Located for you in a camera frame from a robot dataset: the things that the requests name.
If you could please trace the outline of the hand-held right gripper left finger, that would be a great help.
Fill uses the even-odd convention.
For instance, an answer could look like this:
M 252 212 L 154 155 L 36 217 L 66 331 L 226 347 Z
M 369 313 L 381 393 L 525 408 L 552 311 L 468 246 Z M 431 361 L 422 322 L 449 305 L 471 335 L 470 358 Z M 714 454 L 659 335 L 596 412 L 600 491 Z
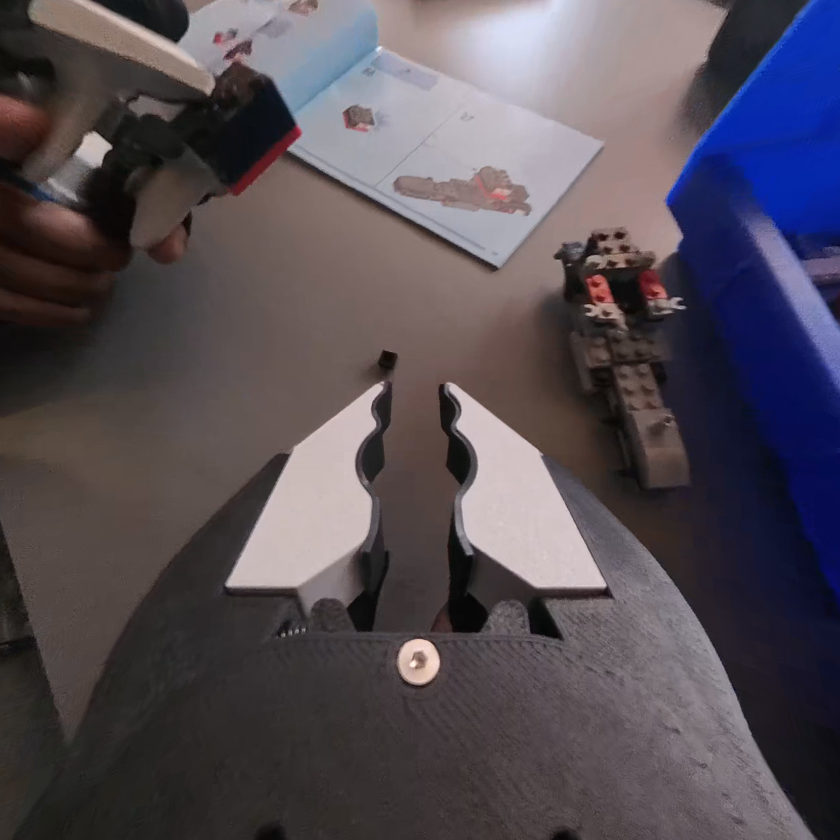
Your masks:
M 374 384 L 289 452 L 226 582 L 231 595 L 322 599 L 369 632 L 389 568 L 373 483 L 385 462 L 392 384 Z

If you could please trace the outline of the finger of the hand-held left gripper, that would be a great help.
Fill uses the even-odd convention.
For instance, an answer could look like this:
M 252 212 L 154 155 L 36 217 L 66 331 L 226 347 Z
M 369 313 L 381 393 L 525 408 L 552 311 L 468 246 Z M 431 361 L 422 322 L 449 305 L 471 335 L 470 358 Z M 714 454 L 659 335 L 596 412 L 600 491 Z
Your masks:
M 183 153 L 154 169 L 134 196 L 129 243 L 134 249 L 159 245 L 201 202 L 228 189 L 195 153 Z
M 55 174 L 115 101 L 200 101 L 214 90 L 214 76 L 179 46 L 98 3 L 31 2 L 29 22 L 33 56 L 57 82 L 51 132 L 29 156 L 32 183 Z

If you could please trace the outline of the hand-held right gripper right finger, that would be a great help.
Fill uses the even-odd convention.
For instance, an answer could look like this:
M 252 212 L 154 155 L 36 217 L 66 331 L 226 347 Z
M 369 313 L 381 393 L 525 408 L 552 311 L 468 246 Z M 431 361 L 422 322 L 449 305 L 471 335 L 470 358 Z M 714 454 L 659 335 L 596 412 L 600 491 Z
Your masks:
M 503 602 L 545 623 L 545 601 L 608 596 L 608 583 L 543 453 L 463 388 L 438 387 L 446 467 L 458 482 L 448 531 L 452 630 L 478 632 Z

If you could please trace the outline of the red black toy brick assembly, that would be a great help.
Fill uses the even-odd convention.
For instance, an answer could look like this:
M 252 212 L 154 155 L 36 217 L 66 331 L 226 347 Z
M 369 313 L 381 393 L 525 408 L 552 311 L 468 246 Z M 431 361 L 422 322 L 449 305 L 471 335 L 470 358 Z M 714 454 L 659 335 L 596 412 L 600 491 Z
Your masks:
M 248 189 L 300 138 L 275 82 L 234 63 L 217 79 L 191 145 L 228 194 Z

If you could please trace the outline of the grey desk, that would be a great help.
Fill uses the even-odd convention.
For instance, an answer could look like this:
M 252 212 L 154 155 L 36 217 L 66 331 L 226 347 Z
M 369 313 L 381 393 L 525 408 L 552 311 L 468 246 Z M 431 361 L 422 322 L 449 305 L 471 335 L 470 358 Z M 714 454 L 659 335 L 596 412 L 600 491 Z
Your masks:
M 665 196 L 706 120 L 691 100 L 721 2 L 377 2 L 395 53 L 558 120 L 602 151 L 499 270 L 281 159 L 195 216 L 184 260 L 136 258 L 95 327 L 2 348 L 2 518 L 59 720 L 77 727 L 163 565 L 275 453 L 395 351 L 376 481 L 392 567 L 378 627 L 430 623 L 455 483 L 454 382 L 570 469 L 673 577 L 758 739 L 838 737 L 838 603 L 718 336 L 672 259 Z M 553 253 L 626 225 L 686 295 L 666 393 L 691 487 L 644 493 L 581 394 Z

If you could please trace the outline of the person's left hand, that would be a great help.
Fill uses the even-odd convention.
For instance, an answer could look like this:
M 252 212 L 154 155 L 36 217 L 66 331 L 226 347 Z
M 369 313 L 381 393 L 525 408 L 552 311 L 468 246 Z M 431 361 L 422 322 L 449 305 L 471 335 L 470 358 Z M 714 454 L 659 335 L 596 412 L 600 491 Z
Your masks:
M 2 94 L 2 161 L 24 160 L 48 128 L 42 108 Z M 184 256 L 191 232 L 190 215 L 146 253 L 159 264 L 173 264 Z M 132 256 L 131 247 L 110 240 L 87 216 L 2 182 L 2 322 L 34 328 L 89 322 Z

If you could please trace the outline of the grey toy brick car model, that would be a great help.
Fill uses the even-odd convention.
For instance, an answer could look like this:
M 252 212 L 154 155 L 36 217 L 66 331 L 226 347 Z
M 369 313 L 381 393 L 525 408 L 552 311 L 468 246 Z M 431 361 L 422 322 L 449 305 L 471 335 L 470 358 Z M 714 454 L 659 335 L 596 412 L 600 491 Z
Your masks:
M 593 229 L 554 254 L 563 299 L 572 307 L 570 351 L 582 391 L 597 396 L 621 449 L 623 468 L 642 490 L 690 485 L 690 462 L 667 406 L 669 346 L 664 322 L 686 309 L 667 291 L 655 252 L 626 227 Z

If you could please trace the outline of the toy brick instruction booklet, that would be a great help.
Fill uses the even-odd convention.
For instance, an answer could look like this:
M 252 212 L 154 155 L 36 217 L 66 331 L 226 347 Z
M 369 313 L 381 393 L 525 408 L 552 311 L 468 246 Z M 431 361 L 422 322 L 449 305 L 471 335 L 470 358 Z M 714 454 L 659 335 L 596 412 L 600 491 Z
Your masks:
M 294 156 L 495 268 L 603 147 L 385 49 L 368 2 L 209 2 L 180 45 L 270 77 Z

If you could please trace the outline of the blue plastic bin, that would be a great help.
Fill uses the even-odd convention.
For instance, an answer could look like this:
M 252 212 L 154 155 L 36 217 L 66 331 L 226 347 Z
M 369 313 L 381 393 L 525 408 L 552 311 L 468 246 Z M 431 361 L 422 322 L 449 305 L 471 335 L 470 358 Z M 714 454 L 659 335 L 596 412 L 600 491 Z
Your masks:
M 838 594 L 839 3 L 807 2 L 667 196 L 679 255 Z

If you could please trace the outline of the black rounded object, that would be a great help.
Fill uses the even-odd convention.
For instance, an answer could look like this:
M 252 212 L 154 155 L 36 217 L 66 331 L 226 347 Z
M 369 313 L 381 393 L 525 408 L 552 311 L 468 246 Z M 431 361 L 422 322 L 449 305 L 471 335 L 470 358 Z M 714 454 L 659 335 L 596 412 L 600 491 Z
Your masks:
M 726 15 L 679 107 L 695 140 L 706 132 L 795 20 L 806 1 L 715 2 Z

